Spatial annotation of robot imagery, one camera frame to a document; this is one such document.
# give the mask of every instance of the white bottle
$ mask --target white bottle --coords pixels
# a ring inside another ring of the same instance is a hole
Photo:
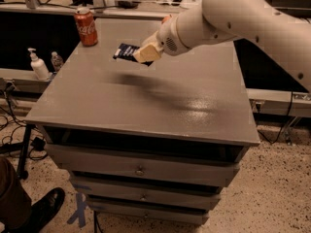
[[[63,66],[64,60],[62,59],[62,57],[60,55],[58,55],[58,53],[56,51],[53,51],[51,63],[52,63],[52,66],[53,66],[55,72],[58,72],[60,70],[60,68]]]
[[[38,58],[37,54],[33,51],[35,49],[28,49],[30,51],[30,57],[31,57],[31,67],[33,71],[35,72],[38,80],[45,81],[49,78],[49,70],[45,64],[45,62]]]

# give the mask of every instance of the pump bottle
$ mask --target pump bottle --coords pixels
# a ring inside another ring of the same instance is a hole
[[[45,64],[45,62],[38,58],[37,54],[33,52],[35,49],[28,49],[31,57],[31,67],[35,72],[39,81],[45,81],[49,78],[49,70]]]

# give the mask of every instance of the speckled floor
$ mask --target speckled floor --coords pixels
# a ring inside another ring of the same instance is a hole
[[[9,135],[14,126],[1,131]],[[267,137],[276,137],[279,128],[260,126]],[[22,140],[22,129],[14,135]],[[222,200],[210,212],[202,226],[131,216],[100,214],[99,224],[106,233],[237,233],[282,232],[309,233],[311,229],[311,135],[303,128],[292,133],[295,146],[288,146],[281,137],[270,145],[262,141],[250,148],[240,162],[241,170],[222,192]],[[17,159],[9,159],[17,166]],[[86,207],[86,225],[78,219],[69,224],[76,212],[76,191],[68,182],[67,171],[59,170],[48,157],[42,161],[27,160],[29,178],[22,185],[33,201],[56,186],[66,191],[65,203],[53,221],[42,232],[94,232],[92,211]]]

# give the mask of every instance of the soda can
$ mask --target soda can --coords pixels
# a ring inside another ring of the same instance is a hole
[[[89,8],[79,8],[75,13],[74,18],[82,44],[86,47],[97,44],[98,39],[95,20]]]

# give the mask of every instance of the gray cabinet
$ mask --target gray cabinet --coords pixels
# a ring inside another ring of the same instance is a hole
[[[113,59],[159,27],[98,18],[99,43],[77,46],[26,120],[93,210],[202,224],[259,136],[233,43]]]

